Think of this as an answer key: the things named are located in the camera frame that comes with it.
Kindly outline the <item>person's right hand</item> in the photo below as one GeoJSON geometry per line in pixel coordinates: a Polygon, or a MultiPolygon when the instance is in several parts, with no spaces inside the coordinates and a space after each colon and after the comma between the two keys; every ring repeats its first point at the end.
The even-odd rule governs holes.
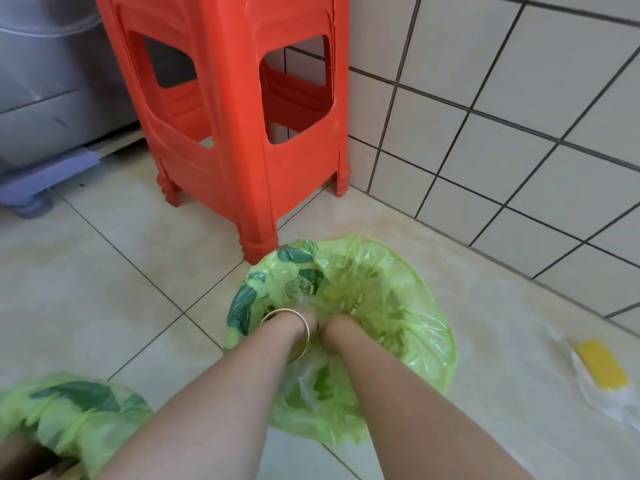
{"type": "Polygon", "coordinates": [[[327,351],[331,350],[340,334],[356,325],[358,325],[358,321],[352,315],[340,313],[330,316],[319,329],[321,346],[327,351]]]}

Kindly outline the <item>person's left hand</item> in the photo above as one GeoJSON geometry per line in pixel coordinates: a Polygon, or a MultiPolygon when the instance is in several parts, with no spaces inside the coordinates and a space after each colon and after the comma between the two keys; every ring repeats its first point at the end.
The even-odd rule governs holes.
{"type": "Polygon", "coordinates": [[[319,330],[319,320],[316,311],[306,305],[290,307],[290,314],[294,316],[294,336],[297,340],[312,337],[319,330]]]}

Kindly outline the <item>person's left forearm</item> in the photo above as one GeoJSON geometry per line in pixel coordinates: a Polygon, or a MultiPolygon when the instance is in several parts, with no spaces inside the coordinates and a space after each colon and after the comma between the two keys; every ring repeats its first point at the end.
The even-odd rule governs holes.
{"type": "Polygon", "coordinates": [[[97,480],[255,480],[269,411],[296,342],[279,315],[160,408],[97,480]]]}

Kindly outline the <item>person's right forearm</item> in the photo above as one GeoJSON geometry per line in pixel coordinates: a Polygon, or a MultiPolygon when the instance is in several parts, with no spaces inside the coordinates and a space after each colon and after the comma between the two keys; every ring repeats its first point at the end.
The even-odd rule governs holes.
{"type": "Polygon", "coordinates": [[[359,323],[344,330],[327,352],[345,365],[385,480],[534,480],[359,323]]]}

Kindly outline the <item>silver bangle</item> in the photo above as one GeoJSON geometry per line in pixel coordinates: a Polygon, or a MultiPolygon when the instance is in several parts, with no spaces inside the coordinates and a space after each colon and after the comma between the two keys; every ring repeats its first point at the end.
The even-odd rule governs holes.
{"type": "Polygon", "coordinates": [[[263,324],[271,321],[272,319],[278,317],[279,315],[293,315],[295,316],[303,327],[303,335],[296,339],[296,342],[292,345],[292,348],[287,357],[287,363],[294,363],[298,361],[301,357],[303,357],[309,347],[310,339],[311,339],[311,327],[309,326],[308,320],[306,317],[301,314],[298,310],[293,308],[277,308],[275,310],[270,311],[266,315],[263,316],[259,326],[261,327],[263,324]]]}

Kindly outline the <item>green vegetable scraps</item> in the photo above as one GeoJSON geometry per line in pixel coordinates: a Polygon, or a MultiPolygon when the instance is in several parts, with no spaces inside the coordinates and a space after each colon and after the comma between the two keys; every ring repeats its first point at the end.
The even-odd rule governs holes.
{"type": "Polygon", "coordinates": [[[327,295],[333,311],[352,315],[364,332],[391,354],[404,354],[408,324],[405,299],[380,272],[342,276],[327,295]]]}

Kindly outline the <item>green leaf print plastic bag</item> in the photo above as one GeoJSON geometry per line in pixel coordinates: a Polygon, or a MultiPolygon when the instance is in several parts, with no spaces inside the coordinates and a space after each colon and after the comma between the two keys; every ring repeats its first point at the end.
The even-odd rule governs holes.
{"type": "Polygon", "coordinates": [[[26,433],[58,456],[78,460],[85,478],[94,480],[153,414],[126,386],[54,372],[0,389],[0,440],[26,433]]]}
{"type": "MultiPolygon", "coordinates": [[[[291,305],[319,320],[338,312],[439,393],[456,370],[453,332],[420,275],[395,250],[364,235],[297,239],[252,266],[233,298],[223,350],[254,332],[270,312],[291,305]]],[[[371,441],[344,364],[313,334],[306,352],[284,371],[270,425],[326,445],[371,441]]]]}

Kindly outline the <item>red plastic stool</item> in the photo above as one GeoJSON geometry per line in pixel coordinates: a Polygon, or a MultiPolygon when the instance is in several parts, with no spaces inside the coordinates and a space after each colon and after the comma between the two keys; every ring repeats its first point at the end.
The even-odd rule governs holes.
{"type": "Polygon", "coordinates": [[[252,265],[330,178],[348,189],[349,0],[95,0],[172,206],[235,224],[252,265]]]}

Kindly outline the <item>yellow corn cob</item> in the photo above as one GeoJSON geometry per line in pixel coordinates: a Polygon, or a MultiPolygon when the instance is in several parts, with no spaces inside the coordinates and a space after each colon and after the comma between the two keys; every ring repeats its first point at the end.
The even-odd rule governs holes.
{"type": "Polygon", "coordinates": [[[573,351],[600,389],[622,390],[630,386],[630,380],[616,355],[601,340],[574,342],[573,351]]]}

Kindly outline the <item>clear plastic corn wrapper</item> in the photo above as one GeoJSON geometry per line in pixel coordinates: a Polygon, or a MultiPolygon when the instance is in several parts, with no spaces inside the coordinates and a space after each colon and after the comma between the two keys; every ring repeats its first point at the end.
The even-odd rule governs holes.
{"type": "Polygon", "coordinates": [[[640,435],[640,391],[636,389],[633,382],[628,378],[630,386],[622,390],[600,389],[591,380],[573,351],[573,343],[584,340],[569,339],[560,331],[548,325],[545,326],[545,330],[548,336],[562,350],[562,353],[570,360],[578,386],[588,405],[608,418],[633,429],[640,435]]]}

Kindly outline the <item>purple wheeled appliance base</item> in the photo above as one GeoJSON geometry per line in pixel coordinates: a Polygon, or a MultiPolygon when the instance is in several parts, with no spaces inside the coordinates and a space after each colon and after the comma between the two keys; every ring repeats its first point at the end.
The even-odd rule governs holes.
{"type": "Polygon", "coordinates": [[[100,160],[144,139],[139,123],[0,178],[0,207],[23,219],[41,217],[52,209],[52,187],[99,165],[100,160]]]}

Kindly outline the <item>grey washing machine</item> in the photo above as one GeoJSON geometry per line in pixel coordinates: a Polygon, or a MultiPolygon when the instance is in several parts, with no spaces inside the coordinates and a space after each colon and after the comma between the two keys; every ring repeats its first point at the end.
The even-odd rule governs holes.
{"type": "Polygon", "coordinates": [[[95,0],[0,0],[0,173],[137,119],[95,0]]]}

